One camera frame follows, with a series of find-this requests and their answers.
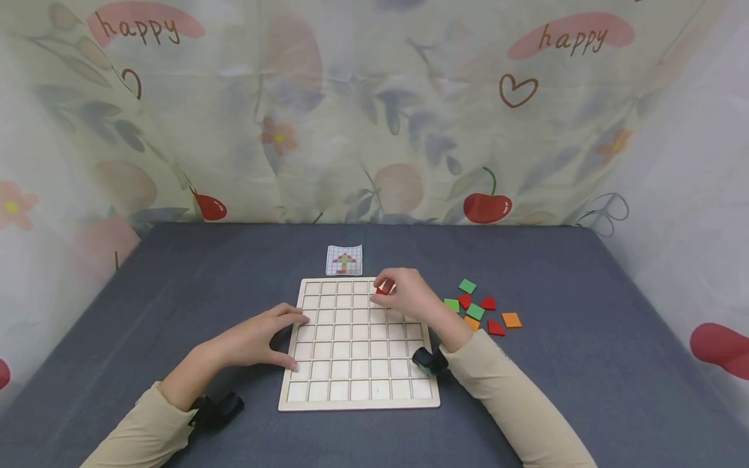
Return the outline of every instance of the red triangle tile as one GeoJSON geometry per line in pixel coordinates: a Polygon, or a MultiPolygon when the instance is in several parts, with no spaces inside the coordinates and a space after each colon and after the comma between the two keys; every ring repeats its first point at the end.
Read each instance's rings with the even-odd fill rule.
{"type": "Polygon", "coordinates": [[[458,302],[461,304],[461,306],[463,306],[463,309],[468,310],[471,302],[470,294],[461,294],[460,296],[458,296],[458,302]]]}
{"type": "Polygon", "coordinates": [[[497,310],[497,306],[494,304],[494,298],[492,296],[487,297],[481,304],[479,304],[484,310],[497,310]]]}
{"type": "Polygon", "coordinates": [[[505,335],[505,329],[502,328],[502,325],[500,325],[496,320],[489,319],[486,321],[486,324],[489,327],[489,335],[505,335]]]}

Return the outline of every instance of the green square tile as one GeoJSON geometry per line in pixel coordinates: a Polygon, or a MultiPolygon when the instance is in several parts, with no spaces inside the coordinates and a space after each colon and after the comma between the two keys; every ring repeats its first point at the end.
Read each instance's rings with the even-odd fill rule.
{"type": "Polygon", "coordinates": [[[484,309],[478,307],[476,304],[471,304],[468,310],[466,310],[466,315],[481,321],[481,317],[484,316],[484,309]]]}
{"type": "Polygon", "coordinates": [[[461,313],[461,305],[457,299],[445,299],[445,304],[457,313],[461,313]]]}
{"type": "Polygon", "coordinates": [[[467,279],[464,279],[461,281],[461,285],[458,286],[461,291],[465,291],[468,294],[473,294],[473,292],[476,290],[476,285],[472,282],[468,281],[467,279]]]}

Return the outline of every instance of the hand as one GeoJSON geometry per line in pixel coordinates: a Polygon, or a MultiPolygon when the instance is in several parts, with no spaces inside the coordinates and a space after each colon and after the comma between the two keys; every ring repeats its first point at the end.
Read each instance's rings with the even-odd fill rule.
{"type": "Polygon", "coordinates": [[[379,306],[395,309],[432,327],[450,352],[462,348],[473,336],[473,329],[446,306],[412,268],[386,268],[374,286],[388,294],[373,294],[370,300],[379,306]]]}
{"type": "Polygon", "coordinates": [[[444,307],[440,298],[413,268],[386,268],[377,276],[374,286],[383,286],[382,290],[389,294],[373,294],[373,303],[396,309],[427,324],[444,307]]]}
{"type": "Polygon", "coordinates": [[[233,326],[206,341],[203,346],[210,350],[222,367],[274,364],[295,371],[297,361],[286,353],[271,350],[270,339],[293,323],[307,322],[309,317],[302,315],[302,309],[281,303],[233,326]]]}

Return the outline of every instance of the left hand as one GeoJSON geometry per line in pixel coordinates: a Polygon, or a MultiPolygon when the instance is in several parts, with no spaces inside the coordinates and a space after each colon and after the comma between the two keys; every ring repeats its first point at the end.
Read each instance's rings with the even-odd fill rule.
{"type": "Polygon", "coordinates": [[[270,339],[293,323],[307,323],[302,309],[287,303],[278,304],[226,330],[203,346],[210,349],[221,367],[233,365],[274,364],[297,370],[297,361],[286,353],[270,349],[270,339]]]}

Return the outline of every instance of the red cherry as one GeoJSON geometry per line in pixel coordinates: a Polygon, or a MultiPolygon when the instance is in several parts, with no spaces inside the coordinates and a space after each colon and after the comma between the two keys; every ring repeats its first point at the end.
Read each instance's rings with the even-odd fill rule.
{"type": "Polygon", "coordinates": [[[489,224],[497,222],[510,214],[512,200],[504,195],[495,195],[497,190],[497,178],[488,168],[484,168],[491,176],[494,185],[491,187],[491,195],[484,193],[472,193],[463,202],[463,213],[476,224],[489,224]]]}
{"type": "Polygon", "coordinates": [[[200,211],[203,213],[203,217],[208,221],[217,221],[226,217],[226,206],[214,197],[208,195],[201,195],[190,187],[192,195],[198,202],[200,211]]]}
{"type": "Polygon", "coordinates": [[[689,347],[700,361],[719,365],[731,375],[749,380],[749,338],[717,323],[703,323],[692,332],[689,347]]]}
{"type": "Polygon", "coordinates": [[[10,367],[7,363],[0,359],[0,390],[2,390],[10,382],[10,367]]]}

